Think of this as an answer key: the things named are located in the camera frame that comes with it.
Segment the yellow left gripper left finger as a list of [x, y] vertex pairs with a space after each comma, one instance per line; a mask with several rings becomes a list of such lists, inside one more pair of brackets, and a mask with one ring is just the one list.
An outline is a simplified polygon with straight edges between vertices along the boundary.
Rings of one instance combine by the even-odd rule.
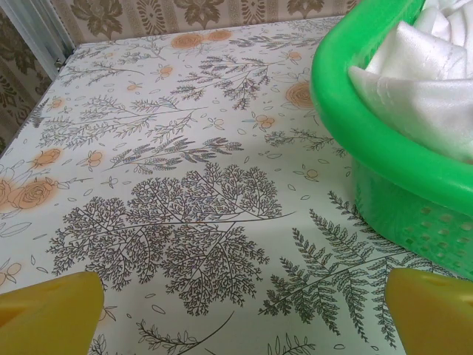
[[82, 271], [1, 295], [2, 354], [86, 354], [103, 309], [100, 277]]

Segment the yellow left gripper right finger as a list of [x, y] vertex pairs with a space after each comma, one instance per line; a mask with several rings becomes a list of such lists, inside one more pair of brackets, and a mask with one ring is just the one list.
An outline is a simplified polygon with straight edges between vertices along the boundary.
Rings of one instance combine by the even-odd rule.
[[472, 353], [472, 282], [396, 268], [385, 299], [406, 354]]

